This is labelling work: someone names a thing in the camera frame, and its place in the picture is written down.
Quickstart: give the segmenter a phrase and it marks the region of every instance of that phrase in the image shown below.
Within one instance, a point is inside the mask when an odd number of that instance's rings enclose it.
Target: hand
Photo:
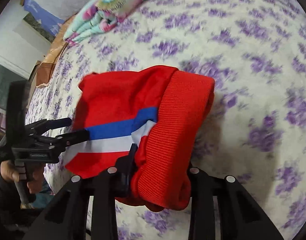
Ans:
[[[43,175],[44,167],[45,167],[44,163],[39,164],[33,171],[34,180],[29,181],[27,183],[27,186],[31,194],[38,193],[42,190],[42,184],[43,184],[43,179],[44,179],[44,175]],[[1,176],[5,181],[19,182],[20,175],[15,169],[14,164],[12,164],[11,161],[1,162],[0,171],[1,171]]]

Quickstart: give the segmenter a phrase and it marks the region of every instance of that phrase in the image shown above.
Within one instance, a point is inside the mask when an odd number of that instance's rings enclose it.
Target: blue stripe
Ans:
[[[157,122],[157,107],[143,108],[134,119],[95,125],[86,128],[90,132],[90,140],[107,139],[131,135],[148,120]]]

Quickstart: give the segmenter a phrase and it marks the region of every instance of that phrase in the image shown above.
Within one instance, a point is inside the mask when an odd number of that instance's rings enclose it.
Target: person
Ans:
[[[33,180],[27,183],[30,193],[42,190],[44,166],[41,163],[33,172]],[[21,200],[14,182],[19,173],[12,161],[0,162],[0,239],[22,239],[42,209],[21,209]]]

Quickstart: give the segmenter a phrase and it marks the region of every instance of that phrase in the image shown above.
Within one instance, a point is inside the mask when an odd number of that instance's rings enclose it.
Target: black jacket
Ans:
[[[21,210],[20,196],[13,182],[0,173],[0,240],[22,239],[41,210]]]

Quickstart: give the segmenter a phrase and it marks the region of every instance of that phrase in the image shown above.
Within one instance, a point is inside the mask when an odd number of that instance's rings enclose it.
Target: bed sheet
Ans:
[[[66,50],[50,85],[34,92],[26,122],[73,117],[78,84],[88,73],[160,64],[215,79],[214,105],[196,137],[192,163],[211,176],[237,177],[292,239],[306,221],[306,15],[300,5],[147,0],[111,32]],[[61,157],[45,168],[54,192],[70,176]],[[116,202],[116,213],[119,239],[188,237],[190,205],[153,213]]]

